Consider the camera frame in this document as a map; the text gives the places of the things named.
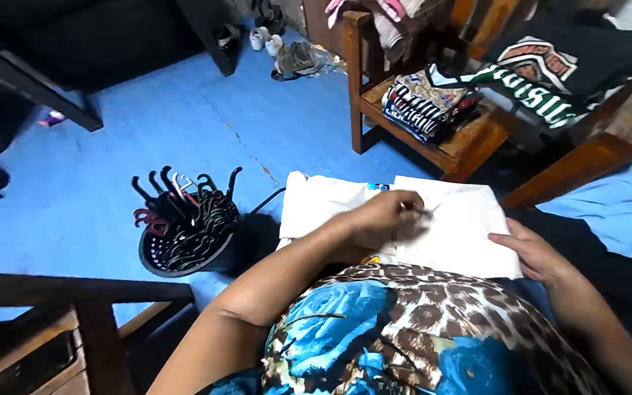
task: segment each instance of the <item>blue floor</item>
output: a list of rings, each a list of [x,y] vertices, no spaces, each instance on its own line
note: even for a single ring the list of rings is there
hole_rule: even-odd
[[[228,77],[201,53],[96,94],[100,131],[71,121],[23,130],[0,155],[11,173],[0,200],[0,272],[167,281],[138,260],[141,229],[132,213],[143,201],[129,184],[164,165],[208,173],[222,189],[242,166],[234,194],[242,212],[285,186],[294,170],[379,183],[433,176],[385,141],[362,156],[352,151],[342,72],[276,82],[271,70],[267,52],[249,46]],[[263,209],[276,218],[281,211],[281,197]],[[215,283],[202,275],[177,281],[199,291]],[[142,308],[117,306],[119,323]]]

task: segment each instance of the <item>left hand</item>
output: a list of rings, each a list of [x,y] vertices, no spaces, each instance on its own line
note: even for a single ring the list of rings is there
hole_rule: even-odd
[[[374,244],[391,241],[397,229],[413,228],[423,212],[424,201],[418,193],[385,191],[329,222],[346,227],[354,244],[374,247]]]

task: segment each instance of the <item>black cable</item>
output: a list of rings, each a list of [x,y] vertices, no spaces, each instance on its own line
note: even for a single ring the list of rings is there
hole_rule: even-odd
[[[272,199],[275,198],[275,196],[277,196],[278,194],[285,192],[286,188],[280,188],[278,190],[276,190],[275,193],[272,193],[267,199],[265,199],[262,203],[258,204],[258,207],[255,207],[253,209],[253,211],[250,211],[251,214],[255,214],[256,212],[260,211],[261,208],[265,207],[265,204],[268,204]]]

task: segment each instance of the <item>black t-shirt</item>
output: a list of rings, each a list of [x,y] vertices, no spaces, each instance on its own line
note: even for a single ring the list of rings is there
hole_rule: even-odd
[[[586,13],[546,12],[500,36],[485,59],[584,103],[632,76],[632,30]]]

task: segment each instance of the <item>blue rose print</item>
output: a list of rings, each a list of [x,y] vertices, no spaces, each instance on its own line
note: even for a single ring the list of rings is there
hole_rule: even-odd
[[[388,308],[387,293],[377,281],[333,283],[295,304],[284,328],[290,375],[328,371],[354,339],[376,327],[380,313]]]
[[[539,394],[540,388],[521,355],[498,340],[453,338],[456,346],[440,353],[443,373],[437,395]]]
[[[384,369],[384,355],[380,353],[369,353],[367,349],[362,349],[362,355],[357,359],[357,366],[362,368],[367,377],[373,379],[382,376]]]
[[[356,377],[355,381],[347,386],[346,395],[375,395],[375,392],[367,381]]]

